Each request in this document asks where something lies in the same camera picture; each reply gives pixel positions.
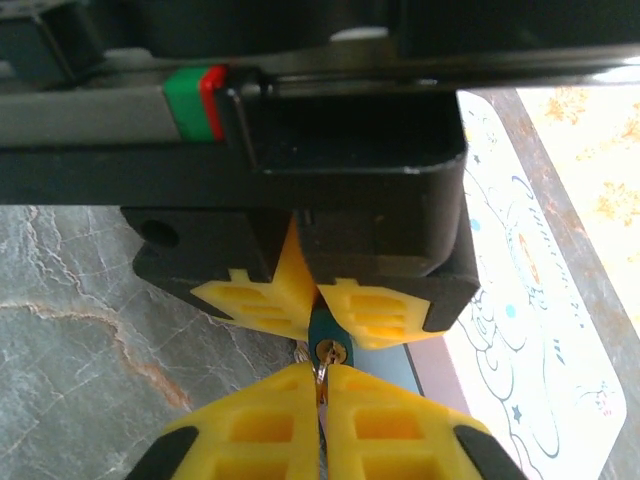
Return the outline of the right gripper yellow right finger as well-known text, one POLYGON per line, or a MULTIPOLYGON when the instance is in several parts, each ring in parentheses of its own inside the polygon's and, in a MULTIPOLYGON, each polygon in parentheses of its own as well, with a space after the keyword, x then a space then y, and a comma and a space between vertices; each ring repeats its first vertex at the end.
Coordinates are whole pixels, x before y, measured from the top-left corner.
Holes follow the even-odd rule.
POLYGON ((346 365, 328 367, 330 479, 519 479, 481 422, 346 365))

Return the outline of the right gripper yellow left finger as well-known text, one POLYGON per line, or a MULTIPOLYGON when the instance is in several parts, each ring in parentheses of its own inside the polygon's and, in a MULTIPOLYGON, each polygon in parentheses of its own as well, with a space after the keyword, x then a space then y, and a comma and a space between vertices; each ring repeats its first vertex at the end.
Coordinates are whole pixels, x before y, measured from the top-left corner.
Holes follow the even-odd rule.
POLYGON ((309 362, 287 366, 170 423, 129 479, 318 479, 309 362))

